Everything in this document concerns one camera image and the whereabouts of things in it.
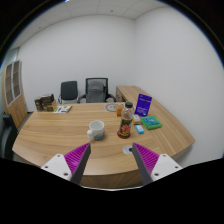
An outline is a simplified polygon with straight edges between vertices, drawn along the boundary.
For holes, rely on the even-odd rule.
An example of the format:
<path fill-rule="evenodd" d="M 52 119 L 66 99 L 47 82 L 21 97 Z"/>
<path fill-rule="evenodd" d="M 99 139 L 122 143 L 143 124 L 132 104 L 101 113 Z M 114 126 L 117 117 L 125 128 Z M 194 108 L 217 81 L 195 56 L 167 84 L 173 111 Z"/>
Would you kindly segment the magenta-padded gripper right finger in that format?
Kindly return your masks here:
<path fill-rule="evenodd" d="M 134 143 L 132 146 L 132 154 L 135 157 L 143 185 L 152 183 L 182 169 L 167 154 L 157 154 L 137 143 Z"/>

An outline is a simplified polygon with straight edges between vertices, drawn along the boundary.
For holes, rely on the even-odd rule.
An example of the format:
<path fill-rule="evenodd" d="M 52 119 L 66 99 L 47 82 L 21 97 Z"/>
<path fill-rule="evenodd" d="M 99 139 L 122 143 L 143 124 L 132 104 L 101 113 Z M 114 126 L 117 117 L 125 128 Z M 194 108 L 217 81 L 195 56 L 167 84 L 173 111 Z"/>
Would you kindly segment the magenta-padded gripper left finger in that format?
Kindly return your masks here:
<path fill-rule="evenodd" d="M 90 154 L 91 146 L 86 143 L 65 155 L 56 154 L 42 169 L 79 185 Z"/>

